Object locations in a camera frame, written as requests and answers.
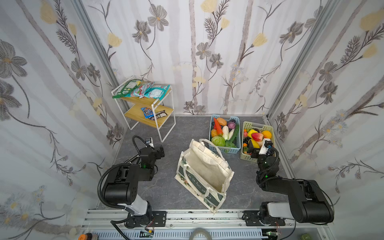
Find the yellow banana toy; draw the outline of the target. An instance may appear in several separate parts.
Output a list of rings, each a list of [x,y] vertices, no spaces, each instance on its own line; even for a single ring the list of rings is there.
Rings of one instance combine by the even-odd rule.
[[[253,148],[253,149],[259,149],[260,146],[259,146],[259,143],[257,141],[255,141],[254,139],[250,139],[249,140],[249,147],[250,148]]]

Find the cream canvas grocery bag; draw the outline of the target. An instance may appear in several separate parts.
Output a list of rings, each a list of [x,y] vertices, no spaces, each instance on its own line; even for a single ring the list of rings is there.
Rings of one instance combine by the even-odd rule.
[[[217,146],[199,139],[181,152],[175,179],[215,214],[226,200],[234,173]]]

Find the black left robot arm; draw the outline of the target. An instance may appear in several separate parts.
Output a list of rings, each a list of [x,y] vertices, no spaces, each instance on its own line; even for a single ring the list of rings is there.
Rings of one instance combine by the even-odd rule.
[[[153,180],[158,172],[156,161],[165,156],[165,151],[162,145],[154,147],[151,138],[143,139],[135,135],[132,142],[137,154],[106,170],[97,186],[103,205],[128,212],[124,220],[111,221],[117,230],[118,224],[131,229],[136,226],[150,227],[156,219],[151,204],[139,196],[138,186],[140,182]]]

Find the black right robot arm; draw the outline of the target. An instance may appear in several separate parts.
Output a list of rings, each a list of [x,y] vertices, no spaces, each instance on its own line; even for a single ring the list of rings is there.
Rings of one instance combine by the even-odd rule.
[[[265,139],[261,144],[250,140],[246,153],[257,159],[259,170],[256,184],[259,188],[288,197],[287,202],[261,204],[256,218],[262,225],[268,226],[287,219],[297,223],[326,225],[334,220],[333,204],[316,181],[278,176],[280,155],[271,140]]]

